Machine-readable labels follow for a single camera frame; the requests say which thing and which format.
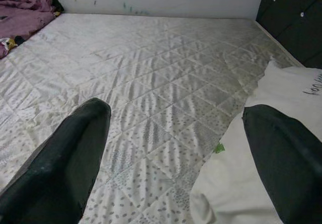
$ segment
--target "green leaf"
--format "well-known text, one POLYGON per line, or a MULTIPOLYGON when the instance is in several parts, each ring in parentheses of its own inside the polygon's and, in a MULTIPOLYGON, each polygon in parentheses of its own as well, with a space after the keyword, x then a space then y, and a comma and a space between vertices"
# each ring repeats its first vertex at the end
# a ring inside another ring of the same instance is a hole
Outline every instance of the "green leaf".
POLYGON ((217 146, 215 147, 214 152, 215 152, 216 154, 218 154, 218 153, 220 153, 220 152, 222 152, 222 151, 225 151, 225 147, 222 145, 222 143, 221 143, 221 142, 219 142, 219 143, 217 144, 217 146))

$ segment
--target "quilted mattress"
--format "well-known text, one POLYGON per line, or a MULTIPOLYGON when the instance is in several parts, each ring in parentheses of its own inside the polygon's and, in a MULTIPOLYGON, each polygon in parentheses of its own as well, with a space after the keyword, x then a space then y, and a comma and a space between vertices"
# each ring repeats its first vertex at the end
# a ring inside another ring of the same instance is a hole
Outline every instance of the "quilted mattress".
POLYGON ((296 64, 249 20, 61 15, 0 61, 0 189, 97 97, 112 119, 81 223, 193 223, 199 170, 272 57, 296 64))

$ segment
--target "pink blanket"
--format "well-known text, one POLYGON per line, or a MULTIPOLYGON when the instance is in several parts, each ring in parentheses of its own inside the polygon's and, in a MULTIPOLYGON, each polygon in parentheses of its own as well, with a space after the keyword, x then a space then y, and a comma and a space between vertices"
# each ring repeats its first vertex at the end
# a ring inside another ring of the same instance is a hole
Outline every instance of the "pink blanket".
POLYGON ((0 0, 0 59, 62 11, 58 0, 0 0))

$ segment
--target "mattress pattern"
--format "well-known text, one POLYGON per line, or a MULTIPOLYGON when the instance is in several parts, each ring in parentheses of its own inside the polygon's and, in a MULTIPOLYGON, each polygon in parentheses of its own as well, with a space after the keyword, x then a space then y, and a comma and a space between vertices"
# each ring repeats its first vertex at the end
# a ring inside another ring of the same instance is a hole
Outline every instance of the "mattress pattern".
POLYGON ((85 100, 110 104, 81 223, 193 223, 203 163, 274 57, 248 20, 65 14, 0 61, 0 188, 85 100))

